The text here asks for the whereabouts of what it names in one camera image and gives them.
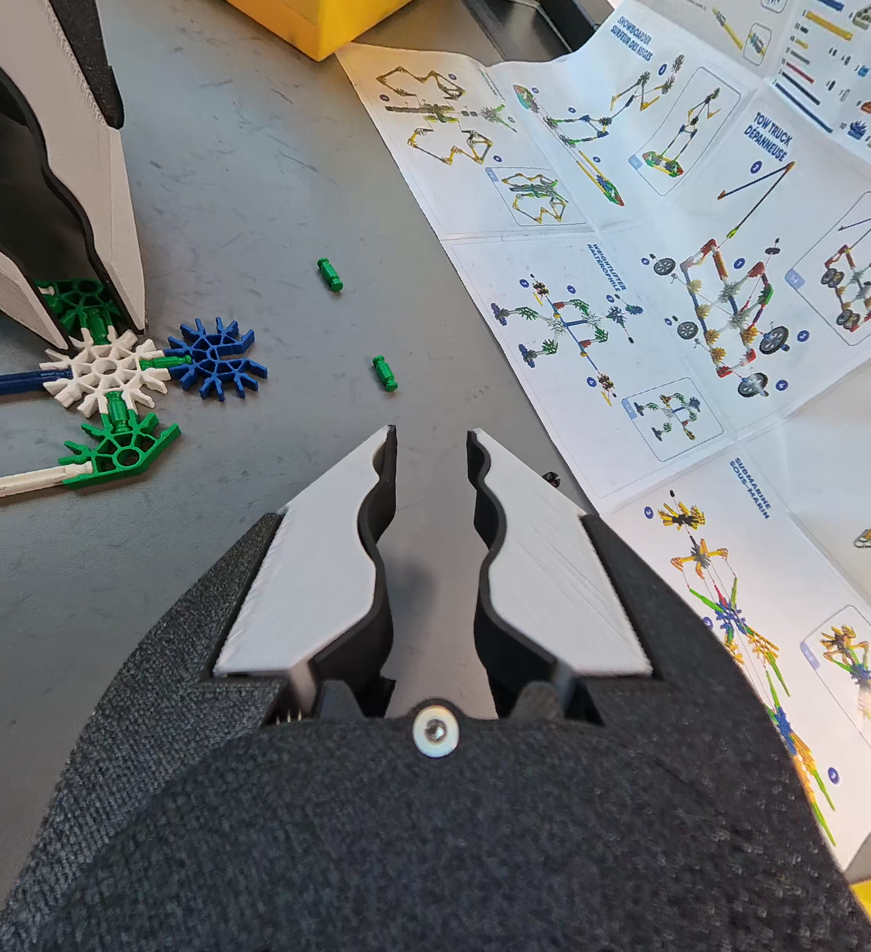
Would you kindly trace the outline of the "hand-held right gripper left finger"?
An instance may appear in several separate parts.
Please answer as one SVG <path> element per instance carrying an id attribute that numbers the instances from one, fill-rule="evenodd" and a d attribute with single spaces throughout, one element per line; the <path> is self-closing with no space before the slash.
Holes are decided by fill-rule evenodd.
<path id="1" fill-rule="evenodd" d="M 394 628 L 377 542 L 394 518 L 396 452 L 395 427 L 382 427 L 278 511 L 215 677 L 279 676 L 304 714 L 341 681 L 366 715 L 385 714 Z"/>

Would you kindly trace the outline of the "blue toy connector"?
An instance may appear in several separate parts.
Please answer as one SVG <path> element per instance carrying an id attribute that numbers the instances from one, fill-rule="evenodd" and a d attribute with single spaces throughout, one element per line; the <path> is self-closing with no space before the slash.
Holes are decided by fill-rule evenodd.
<path id="1" fill-rule="evenodd" d="M 225 390 L 230 387 L 243 399 L 247 389 L 256 391 L 258 381 L 267 379 L 267 367 L 248 356 L 254 332 L 242 332 L 238 321 L 225 325 L 217 317 L 215 328 L 208 329 L 197 319 L 194 327 L 181 325 L 180 332 L 180 337 L 168 338 L 164 356 L 178 360 L 169 370 L 182 389 L 196 388 L 203 399 L 224 401 Z"/>

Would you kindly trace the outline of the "white green blue toy assembly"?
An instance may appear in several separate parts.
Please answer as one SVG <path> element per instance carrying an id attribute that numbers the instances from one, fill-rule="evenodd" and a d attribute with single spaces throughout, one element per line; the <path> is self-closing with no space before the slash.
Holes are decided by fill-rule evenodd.
<path id="1" fill-rule="evenodd" d="M 69 453 L 56 467 L 0 477 L 0 499 L 139 475 L 180 435 L 177 424 L 160 429 L 155 413 L 138 413 L 154 407 L 149 392 L 165 394 L 172 375 L 147 364 L 164 351 L 149 340 L 140 342 L 132 330 L 118 332 L 119 309 L 107 288 L 84 278 L 45 281 L 39 290 L 73 352 L 47 351 L 49 360 L 38 370 L 0 375 L 0 396 L 45 390 L 62 407 L 77 410 L 94 444 L 68 442 Z"/>

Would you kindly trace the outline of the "folded paper instruction sheet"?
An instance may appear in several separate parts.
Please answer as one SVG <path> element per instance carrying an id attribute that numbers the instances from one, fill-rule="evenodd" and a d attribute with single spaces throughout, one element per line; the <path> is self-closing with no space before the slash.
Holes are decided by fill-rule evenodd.
<path id="1" fill-rule="evenodd" d="M 871 878 L 871 2 L 624 2 L 574 54 L 337 54 L 591 502 Z"/>

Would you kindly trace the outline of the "black power adapter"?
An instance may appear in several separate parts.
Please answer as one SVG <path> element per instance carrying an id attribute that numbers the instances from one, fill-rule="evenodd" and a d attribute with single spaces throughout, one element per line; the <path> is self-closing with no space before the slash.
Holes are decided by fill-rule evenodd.
<path id="1" fill-rule="evenodd" d="M 569 52 L 581 49 L 614 12 L 611 1 L 537 1 L 549 26 Z"/>

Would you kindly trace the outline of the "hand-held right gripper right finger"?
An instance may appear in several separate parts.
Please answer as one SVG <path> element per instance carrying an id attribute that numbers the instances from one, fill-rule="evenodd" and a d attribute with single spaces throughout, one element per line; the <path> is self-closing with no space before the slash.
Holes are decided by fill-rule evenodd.
<path id="1" fill-rule="evenodd" d="M 585 512 L 481 429 L 467 435 L 479 571 L 475 645 L 497 714 L 544 682 L 562 710 L 585 677 L 652 674 L 585 530 Z"/>

